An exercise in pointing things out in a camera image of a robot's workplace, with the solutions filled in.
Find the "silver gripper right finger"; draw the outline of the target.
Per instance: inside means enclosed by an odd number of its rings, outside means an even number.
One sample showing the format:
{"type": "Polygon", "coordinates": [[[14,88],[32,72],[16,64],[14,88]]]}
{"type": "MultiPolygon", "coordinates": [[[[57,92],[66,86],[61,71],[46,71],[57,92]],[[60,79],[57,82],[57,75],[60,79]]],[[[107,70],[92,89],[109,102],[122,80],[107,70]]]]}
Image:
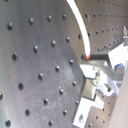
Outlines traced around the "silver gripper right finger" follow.
{"type": "Polygon", "coordinates": [[[106,60],[108,65],[114,69],[116,66],[126,66],[128,62],[128,37],[125,37],[110,49],[91,54],[92,60],[106,60]]]}

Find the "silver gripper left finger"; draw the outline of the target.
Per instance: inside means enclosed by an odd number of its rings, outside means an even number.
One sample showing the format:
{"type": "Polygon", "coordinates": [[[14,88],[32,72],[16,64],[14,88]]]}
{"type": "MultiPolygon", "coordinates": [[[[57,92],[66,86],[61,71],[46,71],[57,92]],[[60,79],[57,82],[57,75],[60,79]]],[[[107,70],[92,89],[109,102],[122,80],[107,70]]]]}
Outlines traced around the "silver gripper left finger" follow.
{"type": "Polygon", "coordinates": [[[81,64],[80,68],[87,79],[90,79],[103,94],[118,94],[122,84],[125,68],[113,71],[107,66],[81,64]]]}

